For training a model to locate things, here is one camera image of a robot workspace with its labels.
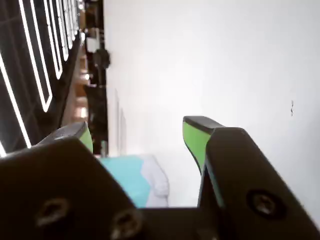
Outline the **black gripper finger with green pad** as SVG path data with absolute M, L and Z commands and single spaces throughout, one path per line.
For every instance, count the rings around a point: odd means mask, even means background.
M 184 143 L 200 172 L 198 206 L 213 212 L 219 240 L 317 240 L 320 232 L 250 135 L 185 116 Z
M 3 240 L 141 240 L 143 229 L 140 211 L 76 137 L 0 161 Z

